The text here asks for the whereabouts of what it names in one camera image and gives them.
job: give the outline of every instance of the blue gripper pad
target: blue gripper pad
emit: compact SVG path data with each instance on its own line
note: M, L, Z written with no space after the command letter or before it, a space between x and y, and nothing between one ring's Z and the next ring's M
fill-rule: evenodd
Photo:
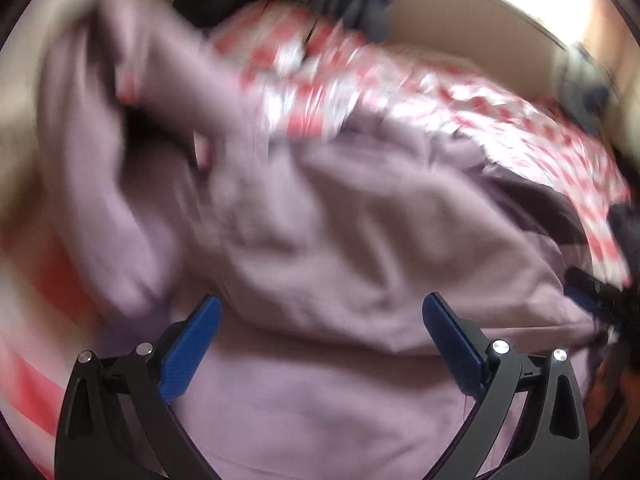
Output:
M460 391L475 400L482 399L487 389L486 365L477 346L486 349L489 340L474 323L456 316L437 293L424 298L422 320Z
M220 301L205 296L160 363L158 391L164 402L169 404L187 391L221 321Z

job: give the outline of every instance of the purple fabric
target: purple fabric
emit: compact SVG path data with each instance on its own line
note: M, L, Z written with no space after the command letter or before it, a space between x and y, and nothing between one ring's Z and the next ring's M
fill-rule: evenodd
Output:
M176 142L125 161L131 75L156 122L212 141L210 174ZM430 292L523 352L592 340L559 250L461 173L472 143L362 110L328 144L269 142L237 80L161 1L101 0L51 47L38 117L61 235L111 313L153 314L185 271L225 301L178 412L226 478L422 478L472 402L422 325Z

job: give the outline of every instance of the metal pin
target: metal pin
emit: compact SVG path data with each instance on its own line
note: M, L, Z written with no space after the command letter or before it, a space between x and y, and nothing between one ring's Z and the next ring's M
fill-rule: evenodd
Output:
M136 347L136 354L138 355L149 355L153 351L154 346L151 343L140 343Z
M497 354L506 354L509 351L509 343L502 339L497 339L491 344L491 348L493 348Z
M80 354L78 355L78 362L79 363L88 363L91 360L91 351L90 350L85 350L84 352L80 352Z
M554 350L554 358L558 361L566 361L566 358L567 358L566 352L561 348L556 348Z

